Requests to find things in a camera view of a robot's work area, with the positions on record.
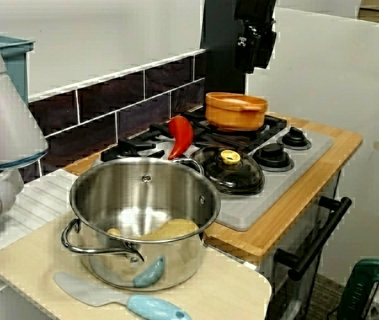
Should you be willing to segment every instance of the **spatula handle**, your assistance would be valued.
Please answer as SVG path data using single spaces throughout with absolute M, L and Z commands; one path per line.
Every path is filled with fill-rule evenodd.
M 148 295 L 132 295 L 127 308 L 148 320 L 191 320 L 179 307 Z

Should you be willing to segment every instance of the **green object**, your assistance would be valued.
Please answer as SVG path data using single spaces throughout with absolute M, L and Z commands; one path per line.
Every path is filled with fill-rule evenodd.
M 28 105 L 27 56 L 34 49 L 33 40 L 18 39 L 0 35 L 0 54 L 7 74 L 22 100 Z
M 379 282 L 379 260 L 363 259 L 354 266 L 338 307 L 338 320 L 359 320 L 375 283 Z

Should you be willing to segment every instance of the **spatula blade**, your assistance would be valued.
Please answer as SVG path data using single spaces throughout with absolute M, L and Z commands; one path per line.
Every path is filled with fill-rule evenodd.
M 100 307 L 113 302 L 127 305 L 130 298 L 130 295 L 106 287 L 106 285 L 102 287 L 102 285 L 90 283 L 65 272 L 56 273 L 53 279 L 68 295 L 86 305 L 94 307 Z

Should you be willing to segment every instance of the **brown tile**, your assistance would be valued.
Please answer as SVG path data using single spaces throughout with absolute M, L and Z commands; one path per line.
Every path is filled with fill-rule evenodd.
M 38 161 L 33 163 L 32 165 L 27 165 L 24 168 L 20 168 L 19 172 L 22 176 L 22 180 L 24 183 L 28 183 L 40 178 Z
M 206 76 L 206 52 L 200 53 L 195 57 L 194 80 L 204 78 Z
M 130 137 L 149 127 L 152 123 L 169 120 L 169 95 L 161 95 L 130 108 L 121 110 L 119 116 L 119 136 Z
M 58 133 L 50 138 L 41 159 L 43 174 L 60 169 L 115 143 L 115 114 Z
M 204 79 L 171 92 L 171 116 L 198 107 L 203 102 Z
M 50 135 L 77 124 L 74 91 L 32 102 L 29 104 L 29 110 L 44 135 Z
M 192 81 L 193 57 L 170 62 L 145 70 L 145 92 L 150 98 L 190 83 Z
M 142 100 L 142 72 L 79 89 L 78 102 L 81 122 Z

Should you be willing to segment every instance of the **stainless steel pot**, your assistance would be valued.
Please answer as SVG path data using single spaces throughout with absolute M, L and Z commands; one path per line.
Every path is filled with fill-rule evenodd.
M 201 174 L 179 162 L 192 163 Z M 219 193 L 193 159 L 103 163 L 75 181 L 70 202 L 78 219 L 63 231 L 63 246 L 101 280 L 137 291 L 165 289 L 190 278 L 202 263 L 203 231 L 220 211 Z M 169 240 L 130 239 L 177 218 L 193 221 L 198 230 Z M 111 228 L 121 235 L 108 233 Z

